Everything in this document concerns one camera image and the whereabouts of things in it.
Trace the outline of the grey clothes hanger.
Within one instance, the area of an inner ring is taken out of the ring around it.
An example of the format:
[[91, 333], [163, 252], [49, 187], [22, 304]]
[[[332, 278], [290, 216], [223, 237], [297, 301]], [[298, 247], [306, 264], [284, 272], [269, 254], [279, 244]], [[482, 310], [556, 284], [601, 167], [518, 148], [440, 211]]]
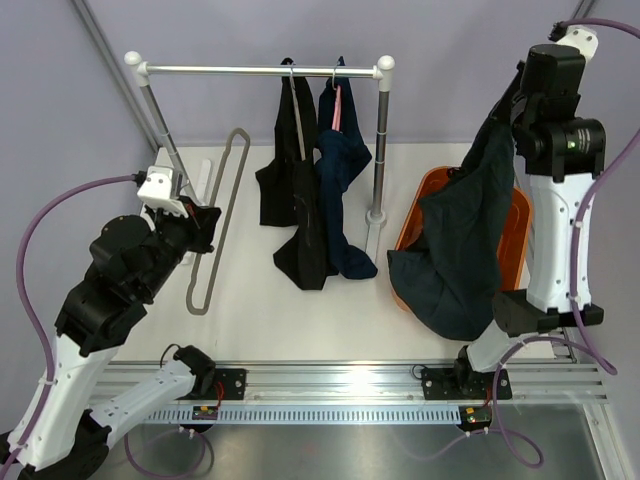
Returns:
[[219, 215], [217, 217], [216, 226], [214, 227], [214, 235], [218, 236], [217, 244], [213, 246], [212, 253], [214, 254], [213, 264], [208, 276], [206, 290], [204, 293], [204, 300], [201, 306], [197, 306], [194, 302], [194, 294], [196, 286], [198, 284], [200, 267], [202, 264], [203, 254], [198, 253], [193, 260], [193, 266], [191, 269], [189, 283], [186, 289], [185, 305], [187, 311], [193, 316], [204, 316], [208, 313], [213, 297], [213, 290], [216, 283], [217, 274], [222, 258], [222, 253], [226, 243], [229, 227], [233, 217], [233, 211], [236, 204], [237, 196], [240, 189], [241, 180], [244, 174], [245, 166], [247, 163], [248, 155], [251, 147], [251, 137], [249, 133], [241, 127], [233, 129], [227, 137], [223, 153], [220, 157], [219, 167], [216, 173], [213, 189], [209, 199], [209, 207], [215, 207], [215, 202], [222, 185], [222, 180], [226, 170], [226, 166], [229, 160], [229, 156], [232, 151], [233, 143], [236, 139], [241, 139], [243, 146], [240, 153], [240, 157], [237, 163], [236, 173], [234, 176], [233, 185], [229, 195], [228, 202], [225, 209], [219, 208]]
[[299, 108], [299, 102], [297, 98], [297, 91], [296, 91], [296, 85], [295, 85], [295, 76], [294, 76], [294, 68], [293, 68], [294, 65], [295, 65], [295, 62], [292, 62], [291, 64], [289, 64], [289, 85], [290, 85], [290, 90], [292, 95], [292, 104], [293, 104], [294, 119], [296, 124], [296, 134], [297, 134], [298, 144], [299, 144], [300, 160], [304, 161], [306, 160], [306, 151], [305, 151], [306, 149], [305, 149], [305, 143], [304, 143], [304, 131], [303, 131], [303, 126], [301, 121], [300, 108]]

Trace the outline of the black shorts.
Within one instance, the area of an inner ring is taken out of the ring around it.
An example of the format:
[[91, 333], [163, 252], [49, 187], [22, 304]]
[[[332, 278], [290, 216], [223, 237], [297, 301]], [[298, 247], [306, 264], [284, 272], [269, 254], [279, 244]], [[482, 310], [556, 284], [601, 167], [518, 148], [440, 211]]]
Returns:
[[255, 173], [260, 190], [259, 223], [295, 229], [289, 240], [274, 252], [274, 265], [299, 289], [320, 291], [332, 268], [315, 172], [317, 115], [307, 79], [295, 77], [295, 85], [306, 160], [300, 160], [289, 78], [283, 77], [274, 125], [274, 157]]

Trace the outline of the dark teal shorts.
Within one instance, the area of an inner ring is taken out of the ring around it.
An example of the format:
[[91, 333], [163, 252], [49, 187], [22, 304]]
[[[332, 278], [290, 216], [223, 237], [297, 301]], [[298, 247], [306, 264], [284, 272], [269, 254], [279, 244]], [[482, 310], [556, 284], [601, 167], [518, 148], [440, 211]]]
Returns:
[[392, 289], [415, 317], [453, 341], [477, 339], [493, 319], [497, 251], [512, 204], [510, 126], [487, 118], [447, 184], [419, 199], [422, 232], [387, 254]]

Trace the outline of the pink clothes hanger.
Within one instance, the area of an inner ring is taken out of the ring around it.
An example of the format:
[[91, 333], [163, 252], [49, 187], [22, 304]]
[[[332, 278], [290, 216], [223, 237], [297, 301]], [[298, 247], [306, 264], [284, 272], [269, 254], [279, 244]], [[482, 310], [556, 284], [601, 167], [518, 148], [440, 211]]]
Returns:
[[336, 132], [341, 131], [342, 123], [342, 87], [337, 83], [337, 68], [332, 71], [330, 87], [333, 91], [333, 114], [331, 129]]

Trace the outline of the navy blue shorts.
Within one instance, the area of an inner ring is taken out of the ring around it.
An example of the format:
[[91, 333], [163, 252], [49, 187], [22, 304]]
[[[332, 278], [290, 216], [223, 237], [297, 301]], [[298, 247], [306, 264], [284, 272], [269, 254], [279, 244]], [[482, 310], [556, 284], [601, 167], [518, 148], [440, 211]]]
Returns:
[[342, 87], [341, 131], [331, 129], [333, 91], [330, 79], [318, 102], [320, 159], [315, 162], [319, 179], [319, 210], [325, 221], [329, 263], [333, 270], [349, 280], [375, 277], [378, 269], [366, 252], [349, 243], [344, 234], [343, 196], [352, 182], [372, 160], [362, 137], [350, 81], [337, 77]]

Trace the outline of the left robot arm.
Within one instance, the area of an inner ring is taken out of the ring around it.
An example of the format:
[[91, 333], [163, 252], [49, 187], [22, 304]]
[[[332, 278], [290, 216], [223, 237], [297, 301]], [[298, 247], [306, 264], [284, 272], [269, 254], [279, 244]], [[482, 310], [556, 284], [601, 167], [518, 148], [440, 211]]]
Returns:
[[220, 209], [185, 205], [184, 215], [160, 208], [150, 220], [114, 218], [92, 242], [90, 267], [55, 322], [53, 377], [38, 388], [47, 400], [32, 401], [26, 418], [1, 437], [1, 461], [20, 464], [21, 478], [87, 479], [153, 411], [216, 388], [215, 362], [188, 345], [130, 390], [88, 405], [99, 376], [185, 254], [213, 250]]

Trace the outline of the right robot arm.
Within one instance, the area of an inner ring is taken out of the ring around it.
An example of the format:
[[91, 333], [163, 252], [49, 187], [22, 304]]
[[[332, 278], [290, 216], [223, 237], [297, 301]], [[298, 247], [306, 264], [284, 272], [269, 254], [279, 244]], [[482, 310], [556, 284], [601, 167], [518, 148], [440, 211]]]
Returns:
[[598, 48], [594, 34], [532, 47], [500, 102], [533, 202], [534, 260], [527, 288], [499, 293], [494, 319], [464, 347], [453, 364], [453, 385], [474, 397], [485, 388], [507, 352], [559, 327], [599, 325], [604, 310], [592, 300], [587, 267], [592, 189], [604, 171], [602, 123], [576, 115], [586, 65]]

